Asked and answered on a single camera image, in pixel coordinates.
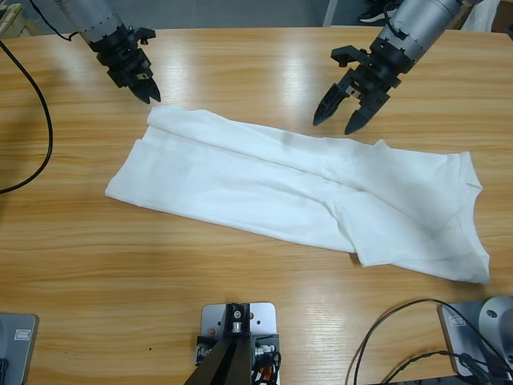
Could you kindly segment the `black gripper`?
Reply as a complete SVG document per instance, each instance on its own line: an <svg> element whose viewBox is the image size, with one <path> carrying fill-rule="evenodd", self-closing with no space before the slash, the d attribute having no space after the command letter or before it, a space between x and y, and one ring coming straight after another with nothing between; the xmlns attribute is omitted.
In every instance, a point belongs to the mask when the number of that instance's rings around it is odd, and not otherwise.
<svg viewBox="0 0 513 385"><path fill-rule="evenodd" d="M314 112L313 125L329 119L340 103L348 96L359 99L360 107L351 115L345 127L345 134L351 135L364 128L388 101L388 91L396 88L400 74L407 73L414 61L402 48L396 48L385 38L376 38L370 52L345 46L339 49L339 66L358 62L355 69L349 69L342 80L334 83L321 99Z"/></svg>
<svg viewBox="0 0 513 385"><path fill-rule="evenodd" d="M147 45L152 38L152 29L140 27L134 30L122 24L99 41L88 43L98 61L108 68L107 73L114 83L118 87L129 87L145 104L151 99L161 101L160 90L152 78L151 63L139 47L139 43Z"/></svg>

